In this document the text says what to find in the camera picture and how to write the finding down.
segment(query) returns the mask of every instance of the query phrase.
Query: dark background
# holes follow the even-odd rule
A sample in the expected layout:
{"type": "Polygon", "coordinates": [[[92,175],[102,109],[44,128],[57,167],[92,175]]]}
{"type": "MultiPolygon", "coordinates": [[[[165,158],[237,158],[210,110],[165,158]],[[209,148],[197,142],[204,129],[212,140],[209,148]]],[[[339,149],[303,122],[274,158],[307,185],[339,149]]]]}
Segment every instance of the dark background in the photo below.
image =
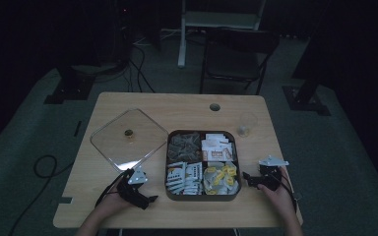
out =
{"type": "MultiPolygon", "coordinates": [[[[114,22],[150,33],[180,28],[180,1],[132,2],[137,13],[144,13],[137,19],[133,15],[117,19],[112,1],[0,0],[0,132],[49,70],[60,64],[113,60],[105,53],[111,48],[102,45],[111,45],[106,42],[113,41],[114,22]]],[[[193,0],[188,9],[249,12],[257,3],[234,4],[193,0]]],[[[261,29],[310,38],[292,76],[336,92],[378,170],[378,0],[271,0],[261,29]]]]}

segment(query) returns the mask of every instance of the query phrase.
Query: hand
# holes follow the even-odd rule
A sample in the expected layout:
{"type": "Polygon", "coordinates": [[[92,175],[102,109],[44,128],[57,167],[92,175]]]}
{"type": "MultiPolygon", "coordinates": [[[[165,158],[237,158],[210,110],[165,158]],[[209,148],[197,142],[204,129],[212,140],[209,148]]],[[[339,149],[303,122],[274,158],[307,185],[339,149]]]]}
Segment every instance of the hand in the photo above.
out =
{"type": "MultiPolygon", "coordinates": [[[[280,168],[282,173],[282,183],[284,183],[289,189],[290,184],[287,182],[287,174],[283,168],[280,168]]],[[[296,215],[292,200],[290,198],[289,192],[280,185],[275,191],[268,189],[266,186],[259,184],[257,186],[263,193],[269,198],[272,205],[278,211],[283,219],[286,219],[292,215],[296,215]]]]}
{"type": "Polygon", "coordinates": [[[118,181],[115,182],[115,184],[112,186],[112,188],[108,191],[108,193],[105,195],[105,197],[102,199],[102,201],[94,208],[94,211],[96,211],[100,216],[103,218],[108,218],[112,216],[115,213],[118,213],[122,209],[126,207],[130,207],[131,204],[123,200],[119,194],[116,192],[116,186],[118,183],[122,180],[120,178],[118,181]]]}
{"type": "Polygon", "coordinates": [[[131,206],[130,203],[123,200],[116,192],[116,186],[121,181],[118,181],[108,191],[108,194],[102,199],[94,210],[88,215],[79,228],[76,236],[95,236],[102,222],[115,213],[118,213],[122,209],[131,206]]]}
{"type": "MultiPolygon", "coordinates": [[[[284,183],[290,190],[290,184],[287,181],[287,174],[283,168],[280,168],[282,173],[282,183],[284,183]]],[[[264,185],[257,186],[269,198],[272,205],[278,211],[283,219],[285,227],[285,236],[302,236],[302,228],[300,227],[299,220],[292,204],[289,192],[280,185],[275,191],[268,189],[264,185]]]]}

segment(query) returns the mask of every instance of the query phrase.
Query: black stand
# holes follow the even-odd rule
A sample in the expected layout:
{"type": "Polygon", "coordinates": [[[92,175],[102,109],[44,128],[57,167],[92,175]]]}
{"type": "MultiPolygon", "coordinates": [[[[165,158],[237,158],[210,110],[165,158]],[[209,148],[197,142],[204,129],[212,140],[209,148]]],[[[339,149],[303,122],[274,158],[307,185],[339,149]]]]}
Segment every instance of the black stand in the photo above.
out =
{"type": "Polygon", "coordinates": [[[70,66],[59,66],[61,80],[52,95],[48,95],[44,104],[62,104],[64,100],[87,100],[95,77],[78,74],[70,66]]]}
{"type": "Polygon", "coordinates": [[[316,111],[321,116],[331,116],[327,106],[323,105],[315,93],[318,84],[305,81],[301,88],[282,87],[291,110],[316,111]]]}

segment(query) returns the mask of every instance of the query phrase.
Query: transparent container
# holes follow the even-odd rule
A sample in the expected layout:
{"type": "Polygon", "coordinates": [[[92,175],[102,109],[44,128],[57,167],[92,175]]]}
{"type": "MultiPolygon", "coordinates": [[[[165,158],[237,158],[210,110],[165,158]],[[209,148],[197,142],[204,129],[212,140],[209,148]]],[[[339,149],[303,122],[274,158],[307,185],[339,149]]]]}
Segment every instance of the transparent container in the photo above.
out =
{"type": "Polygon", "coordinates": [[[138,108],[128,109],[91,135],[91,143],[118,171],[134,168],[167,143],[168,132],[138,108]]]}

